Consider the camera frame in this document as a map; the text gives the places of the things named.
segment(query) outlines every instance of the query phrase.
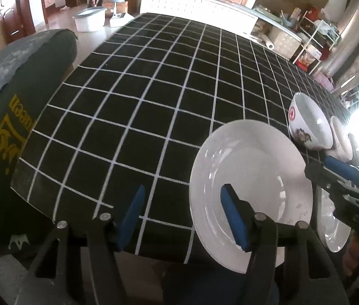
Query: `black tablecloth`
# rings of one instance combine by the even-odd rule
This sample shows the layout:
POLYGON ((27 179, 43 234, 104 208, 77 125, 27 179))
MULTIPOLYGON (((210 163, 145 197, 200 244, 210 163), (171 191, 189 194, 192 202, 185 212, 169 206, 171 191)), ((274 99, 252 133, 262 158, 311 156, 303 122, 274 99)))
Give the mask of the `black tablecloth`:
MULTIPOLYGON (((288 108, 299 91, 347 124, 337 100, 271 51, 195 21, 141 15, 58 89, 28 139, 13 189, 55 221, 82 221, 121 215, 143 184, 147 204, 127 250, 188 262, 201 249, 188 196, 199 147, 236 119, 289 136, 288 108)), ((307 162, 324 158, 298 148, 307 162)))

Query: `white cabinet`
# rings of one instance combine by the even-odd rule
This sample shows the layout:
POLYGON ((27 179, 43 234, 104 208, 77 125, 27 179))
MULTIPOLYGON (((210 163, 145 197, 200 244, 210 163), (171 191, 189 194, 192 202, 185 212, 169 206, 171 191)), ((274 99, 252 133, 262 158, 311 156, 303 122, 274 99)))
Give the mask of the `white cabinet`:
POLYGON ((258 17, 214 0, 141 0, 140 14, 163 14, 206 23, 249 38, 258 17))

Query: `metal rack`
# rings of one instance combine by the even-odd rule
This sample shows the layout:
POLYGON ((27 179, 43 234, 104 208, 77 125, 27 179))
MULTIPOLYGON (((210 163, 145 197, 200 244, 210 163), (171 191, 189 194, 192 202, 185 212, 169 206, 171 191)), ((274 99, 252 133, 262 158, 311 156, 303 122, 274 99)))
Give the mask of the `metal rack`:
MULTIPOLYGON (((327 23, 326 23, 324 20, 321 20, 321 22, 319 23, 319 25, 316 26, 313 21, 311 21, 310 19, 308 19, 308 18, 306 17, 307 13, 308 13, 308 11, 305 11, 304 16, 302 17, 301 21, 299 22, 299 29, 300 29, 304 34, 306 34, 307 36, 309 36, 309 40, 308 40, 306 43, 302 43, 302 44, 301 44, 301 45, 302 45, 302 49, 301 49, 301 51, 299 52, 298 56, 295 58, 294 64, 295 64, 295 62, 297 62, 297 60, 300 58, 300 56, 302 55, 303 52, 305 52, 305 51, 309 52, 309 53, 318 61, 317 64, 316 64, 316 65, 312 68, 312 70, 309 72, 309 74, 311 74, 311 73, 314 72, 314 70, 318 67, 318 65, 319 65, 319 63, 321 62, 321 60, 320 60, 319 58, 317 58, 316 56, 314 56, 313 52, 311 52, 311 50, 309 50, 308 48, 309 48, 309 46, 311 45, 311 42, 316 42, 316 44, 317 44, 319 47, 321 47, 322 49, 324 48, 324 46, 321 45, 321 44, 315 39, 315 35, 316 35, 317 33, 320 33, 320 32, 319 32, 319 28, 320 28, 323 24, 327 24, 327 23), (306 21, 310 22, 314 27, 316 26, 315 31, 312 33, 312 35, 310 35, 310 34, 301 26, 301 23, 302 23, 302 21, 303 21, 304 19, 305 19, 306 21)), ((340 35, 335 32, 335 39, 333 39, 333 38, 331 38, 331 37, 329 36, 329 34, 326 34, 327 39, 329 39, 329 40, 331 41, 331 43, 332 43, 332 44, 329 46, 329 50, 331 50, 331 49, 337 44, 337 42, 338 42, 338 40, 339 40, 339 36, 340 36, 340 35)))

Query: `floor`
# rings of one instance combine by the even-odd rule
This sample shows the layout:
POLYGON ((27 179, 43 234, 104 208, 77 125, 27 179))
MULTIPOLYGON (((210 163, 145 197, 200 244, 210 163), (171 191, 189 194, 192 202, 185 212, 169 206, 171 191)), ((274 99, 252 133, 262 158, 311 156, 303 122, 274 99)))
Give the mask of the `floor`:
POLYGON ((37 32, 46 31, 48 29, 67 28, 75 32, 78 40, 76 42, 78 54, 73 63, 74 69, 89 56, 102 42, 116 32, 119 27, 110 27, 109 20, 106 19, 105 26, 96 32, 78 32, 75 21, 72 17, 85 9, 85 4, 70 8, 68 10, 59 11, 48 18, 48 24, 41 23, 35 28, 37 32))

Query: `dark blue object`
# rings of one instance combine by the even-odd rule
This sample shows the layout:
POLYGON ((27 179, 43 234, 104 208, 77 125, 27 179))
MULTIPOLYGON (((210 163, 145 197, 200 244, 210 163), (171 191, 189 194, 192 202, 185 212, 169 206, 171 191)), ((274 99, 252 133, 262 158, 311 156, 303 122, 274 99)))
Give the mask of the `dark blue object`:
POLYGON ((138 216, 140 215, 141 209, 144 205, 144 200, 146 197, 146 189, 141 185, 137 193, 134 196, 133 201, 127 209, 126 215, 123 218, 122 223, 119 227, 119 236, 117 240, 117 248, 122 251, 127 244, 129 244, 131 237, 133 235, 135 225, 138 221, 138 216))
POLYGON ((236 205, 233 203, 225 185, 221 188, 221 203, 236 244, 245 251, 249 247, 247 227, 240 217, 236 205))
POLYGON ((359 167, 348 165, 332 156, 325 158, 324 165, 328 170, 339 174, 342 178, 353 181, 359 188, 359 167))

